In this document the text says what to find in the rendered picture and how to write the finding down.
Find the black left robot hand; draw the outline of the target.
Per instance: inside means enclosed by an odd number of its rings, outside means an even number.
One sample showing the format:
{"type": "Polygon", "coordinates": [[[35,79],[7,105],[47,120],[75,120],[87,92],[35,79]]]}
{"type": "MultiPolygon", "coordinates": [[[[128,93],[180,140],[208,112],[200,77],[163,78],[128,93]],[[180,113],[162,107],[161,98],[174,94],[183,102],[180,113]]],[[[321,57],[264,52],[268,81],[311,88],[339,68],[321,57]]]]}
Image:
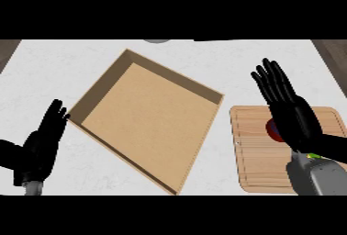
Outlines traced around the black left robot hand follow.
{"type": "Polygon", "coordinates": [[[25,144],[16,145],[7,140],[0,140],[0,167],[13,171],[14,186],[32,181],[42,182],[48,177],[69,116],[62,101],[54,99],[39,127],[28,135],[25,144]]]}

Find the brown cardboard box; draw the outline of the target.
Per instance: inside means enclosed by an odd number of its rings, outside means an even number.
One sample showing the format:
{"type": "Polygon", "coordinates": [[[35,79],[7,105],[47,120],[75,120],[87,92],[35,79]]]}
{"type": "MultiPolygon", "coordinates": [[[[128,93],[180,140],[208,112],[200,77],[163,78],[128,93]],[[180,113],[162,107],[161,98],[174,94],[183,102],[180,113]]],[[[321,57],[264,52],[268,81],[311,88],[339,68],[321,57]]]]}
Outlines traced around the brown cardboard box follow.
{"type": "Polygon", "coordinates": [[[190,173],[223,94],[125,50],[69,121],[172,195],[190,173]]]}

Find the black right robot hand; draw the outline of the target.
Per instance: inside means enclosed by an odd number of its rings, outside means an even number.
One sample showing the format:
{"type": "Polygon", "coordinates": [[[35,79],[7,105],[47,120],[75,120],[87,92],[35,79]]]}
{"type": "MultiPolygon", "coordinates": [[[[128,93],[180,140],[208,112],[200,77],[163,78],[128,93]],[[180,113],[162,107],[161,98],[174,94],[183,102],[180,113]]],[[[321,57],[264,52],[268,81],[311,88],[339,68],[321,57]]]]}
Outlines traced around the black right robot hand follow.
{"type": "Polygon", "coordinates": [[[251,76],[271,111],[280,138],[290,149],[347,163],[347,138],[321,133],[313,109],[295,94],[277,62],[264,58],[251,76]]]}

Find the red round fruit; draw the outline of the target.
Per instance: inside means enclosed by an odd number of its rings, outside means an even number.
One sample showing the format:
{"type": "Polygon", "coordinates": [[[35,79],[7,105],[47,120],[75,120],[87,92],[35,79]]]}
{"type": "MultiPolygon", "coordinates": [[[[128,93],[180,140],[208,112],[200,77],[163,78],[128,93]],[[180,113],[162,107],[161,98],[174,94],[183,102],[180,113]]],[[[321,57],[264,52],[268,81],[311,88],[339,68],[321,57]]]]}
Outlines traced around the red round fruit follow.
{"type": "Polygon", "coordinates": [[[279,135],[279,131],[277,131],[277,128],[276,128],[273,119],[270,119],[270,120],[267,121],[265,130],[267,130],[267,134],[268,134],[270,138],[271,138],[276,142],[283,142],[283,139],[282,139],[282,137],[280,137],[280,135],[279,135]]]}

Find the pale wooden cutting board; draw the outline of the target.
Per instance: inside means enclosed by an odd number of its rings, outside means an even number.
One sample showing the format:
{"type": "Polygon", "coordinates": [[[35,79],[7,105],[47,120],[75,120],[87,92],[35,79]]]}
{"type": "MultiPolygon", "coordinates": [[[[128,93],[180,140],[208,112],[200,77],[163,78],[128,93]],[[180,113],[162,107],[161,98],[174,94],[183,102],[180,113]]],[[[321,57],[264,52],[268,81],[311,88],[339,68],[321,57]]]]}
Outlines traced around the pale wooden cutting board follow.
{"type": "MultiPolygon", "coordinates": [[[[292,150],[285,142],[276,142],[267,134],[270,119],[265,106],[230,108],[239,185],[248,193],[293,194],[286,172],[292,150]]],[[[335,162],[347,171],[347,163],[335,162]]]]}

